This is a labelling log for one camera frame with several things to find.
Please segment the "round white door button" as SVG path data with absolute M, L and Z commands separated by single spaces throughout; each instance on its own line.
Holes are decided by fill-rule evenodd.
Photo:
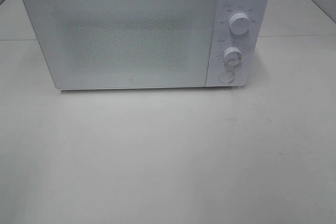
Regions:
M 219 81 L 224 84 L 232 83 L 235 79 L 235 74 L 232 71 L 223 71 L 219 75 Z

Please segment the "white microwave door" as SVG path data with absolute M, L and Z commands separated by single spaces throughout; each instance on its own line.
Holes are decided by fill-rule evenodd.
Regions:
M 203 87 L 217 0 L 23 0 L 60 90 Z

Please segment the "white timer knob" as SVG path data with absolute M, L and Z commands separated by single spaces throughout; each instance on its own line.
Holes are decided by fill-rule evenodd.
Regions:
M 236 66 L 242 60 L 242 52 L 237 47 L 228 47 L 223 52 L 223 61 L 225 65 Z

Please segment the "upper white power knob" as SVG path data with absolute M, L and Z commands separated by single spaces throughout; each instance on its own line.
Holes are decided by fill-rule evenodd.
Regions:
M 228 19 L 229 29 L 234 35 L 243 35 L 249 31 L 250 15 L 247 12 L 236 12 Z

